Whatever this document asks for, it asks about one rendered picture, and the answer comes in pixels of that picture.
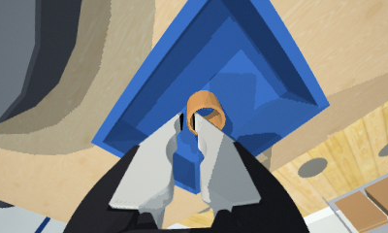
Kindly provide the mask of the blue crate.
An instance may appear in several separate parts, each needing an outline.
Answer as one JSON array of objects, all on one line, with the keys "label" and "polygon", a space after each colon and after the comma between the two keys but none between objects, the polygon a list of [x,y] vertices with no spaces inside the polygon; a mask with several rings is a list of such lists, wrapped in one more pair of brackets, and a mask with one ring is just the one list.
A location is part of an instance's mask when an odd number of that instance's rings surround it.
[{"label": "blue crate", "polygon": [[187,0],[91,143],[121,158],[183,113],[174,181],[197,195],[204,156],[187,101],[200,90],[216,96],[221,131],[255,157],[330,106],[270,0]]}]

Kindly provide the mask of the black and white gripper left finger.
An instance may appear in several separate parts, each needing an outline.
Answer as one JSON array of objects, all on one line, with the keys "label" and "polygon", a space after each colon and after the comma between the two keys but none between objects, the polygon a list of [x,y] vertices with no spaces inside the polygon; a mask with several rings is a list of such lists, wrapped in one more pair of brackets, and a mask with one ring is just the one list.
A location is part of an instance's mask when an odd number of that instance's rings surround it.
[{"label": "black and white gripper left finger", "polygon": [[152,213],[162,229],[165,208],[174,198],[173,154],[182,126],[183,113],[178,113],[126,152],[85,195],[63,233],[136,230],[141,213]]}]

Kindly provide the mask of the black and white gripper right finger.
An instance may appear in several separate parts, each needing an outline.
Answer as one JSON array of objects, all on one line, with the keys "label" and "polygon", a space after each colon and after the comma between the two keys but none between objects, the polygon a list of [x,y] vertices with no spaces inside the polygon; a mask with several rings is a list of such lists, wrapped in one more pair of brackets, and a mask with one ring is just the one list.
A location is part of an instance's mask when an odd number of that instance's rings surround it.
[{"label": "black and white gripper right finger", "polygon": [[197,112],[202,200],[213,209],[229,210],[233,226],[258,233],[310,233],[286,189],[241,143],[235,142]]}]

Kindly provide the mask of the bronze bushing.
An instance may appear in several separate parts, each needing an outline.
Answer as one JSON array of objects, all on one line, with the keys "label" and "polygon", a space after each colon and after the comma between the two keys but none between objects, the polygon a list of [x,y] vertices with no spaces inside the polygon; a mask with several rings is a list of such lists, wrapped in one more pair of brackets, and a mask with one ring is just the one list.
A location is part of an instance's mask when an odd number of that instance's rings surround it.
[{"label": "bronze bushing", "polygon": [[214,109],[211,114],[204,116],[204,118],[221,130],[226,118],[216,96],[207,90],[200,90],[194,92],[187,101],[187,127],[189,131],[198,136],[198,133],[193,130],[192,115],[202,108]]}]

